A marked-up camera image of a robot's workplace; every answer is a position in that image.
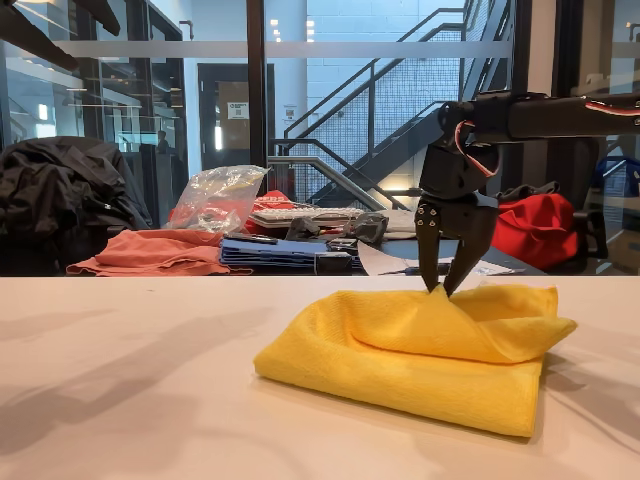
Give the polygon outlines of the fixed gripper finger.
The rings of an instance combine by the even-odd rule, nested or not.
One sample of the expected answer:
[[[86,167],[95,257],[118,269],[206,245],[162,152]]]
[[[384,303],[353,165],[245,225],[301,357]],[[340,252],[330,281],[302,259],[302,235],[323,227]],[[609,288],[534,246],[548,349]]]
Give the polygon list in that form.
[[[86,10],[110,34],[120,33],[120,24],[107,0],[75,0],[75,3]]]

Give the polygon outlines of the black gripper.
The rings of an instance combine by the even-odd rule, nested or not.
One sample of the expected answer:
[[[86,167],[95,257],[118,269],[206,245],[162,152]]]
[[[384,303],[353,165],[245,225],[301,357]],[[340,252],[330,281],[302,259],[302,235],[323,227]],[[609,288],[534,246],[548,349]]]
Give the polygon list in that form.
[[[499,215],[495,198],[473,193],[497,174],[500,168],[498,147],[471,145],[466,152],[467,156],[456,147],[429,145],[419,180],[424,193],[445,200],[455,199],[442,207],[442,233],[458,240],[444,280],[448,295],[461,285],[489,250]],[[440,211],[434,199],[422,195],[415,213],[415,231],[420,274],[429,292],[439,285],[440,224]]]

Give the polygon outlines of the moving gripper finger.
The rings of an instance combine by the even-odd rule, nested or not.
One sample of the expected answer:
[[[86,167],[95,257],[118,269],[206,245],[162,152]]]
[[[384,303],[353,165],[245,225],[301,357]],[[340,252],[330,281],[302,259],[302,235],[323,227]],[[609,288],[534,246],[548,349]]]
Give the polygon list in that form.
[[[78,68],[77,60],[54,45],[13,2],[1,3],[1,39],[65,70]]]

